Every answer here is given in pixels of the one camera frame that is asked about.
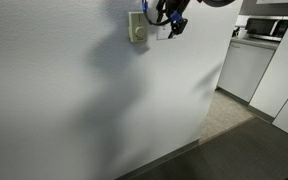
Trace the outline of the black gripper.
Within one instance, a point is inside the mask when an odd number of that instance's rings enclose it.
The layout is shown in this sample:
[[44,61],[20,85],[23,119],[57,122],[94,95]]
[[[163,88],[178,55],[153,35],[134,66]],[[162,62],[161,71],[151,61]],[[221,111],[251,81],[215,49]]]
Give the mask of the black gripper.
[[158,13],[156,23],[160,23],[162,21],[164,14],[163,8],[165,3],[166,16],[170,20],[174,21],[171,23],[171,32],[168,36],[169,39],[172,39],[175,35],[180,35],[184,31],[188,20],[185,18],[181,18],[189,2],[190,0],[158,0],[158,3],[156,5],[156,10]]

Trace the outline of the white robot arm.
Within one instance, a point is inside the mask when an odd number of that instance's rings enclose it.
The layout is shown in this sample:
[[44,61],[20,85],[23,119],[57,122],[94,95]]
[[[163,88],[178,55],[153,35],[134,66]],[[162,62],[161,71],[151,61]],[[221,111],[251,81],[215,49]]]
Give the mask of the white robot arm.
[[[155,23],[158,26],[171,24],[171,32],[168,38],[171,39],[175,35],[180,35],[188,20],[182,16],[191,0],[158,0],[156,10],[158,12]],[[196,0],[198,3],[204,2],[211,7],[224,7],[231,4],[235,0]]]

